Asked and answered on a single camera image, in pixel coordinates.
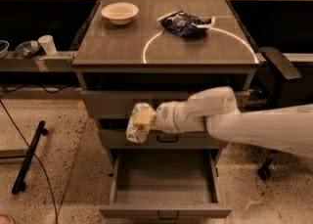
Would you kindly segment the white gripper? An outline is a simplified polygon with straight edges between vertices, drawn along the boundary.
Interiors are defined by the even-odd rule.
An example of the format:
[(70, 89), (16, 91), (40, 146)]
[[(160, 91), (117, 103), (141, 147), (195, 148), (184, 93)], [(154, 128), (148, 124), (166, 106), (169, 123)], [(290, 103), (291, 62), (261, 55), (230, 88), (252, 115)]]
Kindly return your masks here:
[(133, 116), (133, 123), (135, 125), (151, 125), (156, 119), (156, 127), (158, 130), (167, 133), (176, 133), (174, 120), (174, 112), (177, 102), (165, 102), (156, 108), (156, 112), (152, 109), (144, 109), (136, 112)]

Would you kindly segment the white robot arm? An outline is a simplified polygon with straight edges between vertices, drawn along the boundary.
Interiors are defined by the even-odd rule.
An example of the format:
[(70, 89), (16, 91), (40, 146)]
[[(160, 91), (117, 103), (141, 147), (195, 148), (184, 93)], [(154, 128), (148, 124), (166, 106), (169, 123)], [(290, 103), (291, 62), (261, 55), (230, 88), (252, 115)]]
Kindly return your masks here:
[(211, 137), (271, 150), (313, 157), (313, 105), (240, 112), (234, 91), (217, 87), (183, 102), (152, 108), (137, 104), (130, 123), (144, 142), (152, 129), (166, 133), (207, 132)]

